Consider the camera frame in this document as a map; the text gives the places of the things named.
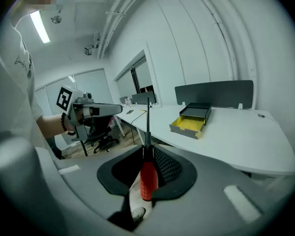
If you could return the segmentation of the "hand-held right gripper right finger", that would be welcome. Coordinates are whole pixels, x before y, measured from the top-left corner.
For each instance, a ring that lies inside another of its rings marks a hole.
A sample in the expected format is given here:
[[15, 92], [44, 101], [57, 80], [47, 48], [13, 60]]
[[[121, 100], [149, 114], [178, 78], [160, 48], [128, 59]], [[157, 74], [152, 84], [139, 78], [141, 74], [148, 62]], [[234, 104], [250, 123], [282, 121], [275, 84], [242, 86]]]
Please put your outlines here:
[[269, 193], [227, 163], [193, 152], [160, 146], [195, 168], [194, 185], [174, 200], [156, 201], [136, 234], [259, 234], [280, 211]]

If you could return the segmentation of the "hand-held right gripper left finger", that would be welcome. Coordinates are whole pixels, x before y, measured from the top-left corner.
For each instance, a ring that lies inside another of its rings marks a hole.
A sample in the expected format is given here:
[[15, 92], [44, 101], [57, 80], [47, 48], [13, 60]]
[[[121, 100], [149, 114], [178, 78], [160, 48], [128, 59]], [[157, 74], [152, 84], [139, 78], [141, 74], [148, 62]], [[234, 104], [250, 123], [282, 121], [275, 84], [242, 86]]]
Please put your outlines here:
[[54, 161], [74, 194], [107, 220], [132, 220], [129, 190], [143, 165], [141, 146]]

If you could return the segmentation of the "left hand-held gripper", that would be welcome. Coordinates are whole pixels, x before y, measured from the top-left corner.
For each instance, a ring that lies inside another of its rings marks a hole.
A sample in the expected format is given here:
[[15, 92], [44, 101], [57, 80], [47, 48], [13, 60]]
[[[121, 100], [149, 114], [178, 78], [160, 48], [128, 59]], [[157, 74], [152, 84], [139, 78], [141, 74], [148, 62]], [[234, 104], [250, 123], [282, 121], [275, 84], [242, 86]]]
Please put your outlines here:
[[75, 126], [73, 132], [68, 132], [63, 127], [69, 136], [74, 136], [72, 141], [85, 141], [88, 138], [90, 128], [82, 124], [83, 120], [91, 117], [113, 116], [123, 111], [121, 105], [94, 103], [89, 92], [84, 93], [65, 85], [60, 88], [56, 105], [62, 110], [61, 118], [67, 115], [70, 123]]

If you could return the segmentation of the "yellow tray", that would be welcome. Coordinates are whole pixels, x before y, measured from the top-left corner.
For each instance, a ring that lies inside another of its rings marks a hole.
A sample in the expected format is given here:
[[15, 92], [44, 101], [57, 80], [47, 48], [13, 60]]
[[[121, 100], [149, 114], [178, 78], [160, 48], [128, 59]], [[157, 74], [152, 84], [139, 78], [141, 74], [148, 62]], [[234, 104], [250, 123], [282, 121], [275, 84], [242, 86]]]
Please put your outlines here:
[[205, 118], [182, 115], [170, 124], [170, 131], [198, 140], [201, 138], [205, 124]]

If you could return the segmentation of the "person's left forearm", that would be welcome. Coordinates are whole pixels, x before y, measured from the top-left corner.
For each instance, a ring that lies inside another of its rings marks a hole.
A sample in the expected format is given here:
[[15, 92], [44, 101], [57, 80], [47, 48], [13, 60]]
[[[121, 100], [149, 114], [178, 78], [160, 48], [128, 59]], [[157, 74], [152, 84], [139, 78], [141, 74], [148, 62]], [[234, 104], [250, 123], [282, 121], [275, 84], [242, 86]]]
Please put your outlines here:
[[64, 132], [61, 123], [61, 115], [41, 116], [36, 123], [46, 139], [52, 138]]

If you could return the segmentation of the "person's left hand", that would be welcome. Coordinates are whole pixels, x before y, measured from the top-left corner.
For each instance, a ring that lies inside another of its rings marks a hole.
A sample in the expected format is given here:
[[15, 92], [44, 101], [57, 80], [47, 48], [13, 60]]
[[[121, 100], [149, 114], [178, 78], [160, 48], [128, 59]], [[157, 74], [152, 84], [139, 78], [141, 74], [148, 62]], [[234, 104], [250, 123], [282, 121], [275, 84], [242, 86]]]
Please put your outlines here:
[[[82, 121], [82, 124], [92, 127], [93, 130], [102, 130], [108, 127], [113, 120], [113, 116], [87, 118]], [[61, 118], [61, 121], [63, 123], [63, 127], [65, 127], [68, 132], [73, 132], [75, 130], [75, 126], [70, 123], [67, 115], [64, 115], [64, 117]]]

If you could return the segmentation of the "large window with blinds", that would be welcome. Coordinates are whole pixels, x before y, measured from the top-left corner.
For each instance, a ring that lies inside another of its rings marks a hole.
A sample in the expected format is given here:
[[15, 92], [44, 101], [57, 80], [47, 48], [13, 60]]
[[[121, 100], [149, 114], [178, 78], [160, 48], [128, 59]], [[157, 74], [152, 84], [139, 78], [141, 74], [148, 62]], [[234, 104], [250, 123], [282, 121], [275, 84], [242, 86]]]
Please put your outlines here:
[[91, 93], [96, 103], [113, 103], [104, 69], [91, 70], [56, 80], [36, 90], [37, 102], [45, 115], [52, 116], [62, 113], [56, 105], [62, 85]]

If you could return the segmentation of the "black office chair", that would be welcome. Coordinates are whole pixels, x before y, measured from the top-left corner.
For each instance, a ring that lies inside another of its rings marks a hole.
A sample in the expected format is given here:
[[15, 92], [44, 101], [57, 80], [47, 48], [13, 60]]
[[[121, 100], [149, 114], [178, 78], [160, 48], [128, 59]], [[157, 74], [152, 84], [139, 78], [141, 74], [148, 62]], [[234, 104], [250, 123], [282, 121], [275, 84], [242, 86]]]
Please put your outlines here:
[[85, 144], [90, 142], [91, 146], [94, 146], [95, 142], [98, 142], [98, 146], [94, 148], [93, 153], [96, 154], [97, 150], [99, 148], [104, 148], [107, 152], [109, 151], [109, 148], [107, 147], [107, 144], [109, 142], [116, 142], [119, 143], [119, 140], [116, 138], [113, 138], [109, 133], [112, 131], [110, 125], [102, 130], [93, 130], [92, 127], [90, 127], [90, 134], [85, 142], [81, 142], [83, 146], [83, 150], [85, 152], [85, 155], [87, 156]]

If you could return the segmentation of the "dark grey desk partition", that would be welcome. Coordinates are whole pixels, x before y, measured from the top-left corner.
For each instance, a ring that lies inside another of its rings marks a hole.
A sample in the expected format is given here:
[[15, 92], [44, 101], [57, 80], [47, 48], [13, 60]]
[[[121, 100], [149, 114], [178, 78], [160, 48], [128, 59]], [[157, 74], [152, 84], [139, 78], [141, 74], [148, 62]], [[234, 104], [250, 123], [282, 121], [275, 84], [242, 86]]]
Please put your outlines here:
[[253, 104], [251, 80], [220, 81], [175, 87], [177, 104], [210, 103], [218, 108], [251, 108]]
[[146, 105], [148, 102], [148, 98], [151, 104], [157, 103], [155, 94], [152, 91], [132, 95], [131, 102], [133, 104]]

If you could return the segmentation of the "white-framed window with blind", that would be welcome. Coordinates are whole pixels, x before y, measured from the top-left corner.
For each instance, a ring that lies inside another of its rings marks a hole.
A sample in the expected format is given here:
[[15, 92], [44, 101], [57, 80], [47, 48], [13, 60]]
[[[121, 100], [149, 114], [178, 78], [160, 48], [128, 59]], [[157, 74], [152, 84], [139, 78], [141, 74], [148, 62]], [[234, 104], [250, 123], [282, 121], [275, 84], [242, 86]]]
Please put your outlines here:
[[115, 78], [120, 97], [152, 91], [154, 93], [147, 58], [141, 50]]

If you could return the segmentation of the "white shoe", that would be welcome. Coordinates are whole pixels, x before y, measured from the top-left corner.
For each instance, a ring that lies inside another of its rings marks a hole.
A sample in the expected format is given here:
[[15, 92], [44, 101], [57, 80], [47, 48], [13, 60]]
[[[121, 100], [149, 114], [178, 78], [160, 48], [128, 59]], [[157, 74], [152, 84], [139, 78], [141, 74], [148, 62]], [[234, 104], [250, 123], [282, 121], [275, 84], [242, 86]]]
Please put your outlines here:
[[144, 207], [135, 208], [131, 213], [133, 221], [134, 222], [142, 221], [145, 213], [146, 213], [146, 209]]

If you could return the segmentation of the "ceiling-mounted grey device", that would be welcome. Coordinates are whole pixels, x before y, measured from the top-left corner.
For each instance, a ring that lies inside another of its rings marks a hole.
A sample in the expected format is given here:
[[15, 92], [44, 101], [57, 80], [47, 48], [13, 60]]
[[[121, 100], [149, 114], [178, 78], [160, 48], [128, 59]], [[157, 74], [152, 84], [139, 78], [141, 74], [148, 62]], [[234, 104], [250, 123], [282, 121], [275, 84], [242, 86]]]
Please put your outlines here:
[[93, 43], [85, 46], [84, 53], [87, 56], [91, 56], [92, 51], [99, 48], [99, 43], [100, 43], [100, 32], [96, 31], [94, 33]]

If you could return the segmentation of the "white ceiling pipes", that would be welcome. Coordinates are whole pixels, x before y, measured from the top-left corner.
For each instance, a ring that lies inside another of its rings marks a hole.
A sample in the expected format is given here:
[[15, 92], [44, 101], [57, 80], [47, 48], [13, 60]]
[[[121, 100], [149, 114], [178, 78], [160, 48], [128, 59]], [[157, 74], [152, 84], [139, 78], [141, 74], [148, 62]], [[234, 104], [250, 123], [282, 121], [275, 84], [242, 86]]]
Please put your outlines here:
[[122, 18], [126, 16], [127, 11], [137, 0], [115, 0], [111, 8], [106, 12], [107, 18], [103, 31], [100, 35], [100, 41], [97, 49], [97, 59], [102, 59], [106, 49], [114, 35]]

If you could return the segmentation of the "white t-shirt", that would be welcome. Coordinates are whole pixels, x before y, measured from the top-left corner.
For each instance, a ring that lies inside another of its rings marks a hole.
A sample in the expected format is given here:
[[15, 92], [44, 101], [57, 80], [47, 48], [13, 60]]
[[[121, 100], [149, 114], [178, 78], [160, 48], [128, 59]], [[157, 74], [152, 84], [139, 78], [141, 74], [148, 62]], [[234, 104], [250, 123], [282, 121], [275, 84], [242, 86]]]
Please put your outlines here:
[[40, 8], [39, 5], [15, 3], [0, 23], [0, 131], [22, 137], [54, 157], [36, 123], [45, 115], [35, 97], [31, 55], [16, 29], [23, 17]]

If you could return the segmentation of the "ceiling tube light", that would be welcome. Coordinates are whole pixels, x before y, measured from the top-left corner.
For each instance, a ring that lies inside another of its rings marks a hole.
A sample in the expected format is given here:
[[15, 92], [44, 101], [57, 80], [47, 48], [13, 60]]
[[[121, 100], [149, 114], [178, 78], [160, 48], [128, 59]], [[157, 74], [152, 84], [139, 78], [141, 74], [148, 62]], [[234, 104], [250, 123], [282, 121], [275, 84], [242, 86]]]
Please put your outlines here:
[[33, 13], [30, 14], [30, 18], [32, 20], [32, 23], [41, 39], [41, 41], [45, 44], [45, 43], [49, 43], [50, 39], [49, 36], [45, 30], [41, 15], [40, 15], [40, 11], [35, 11]]

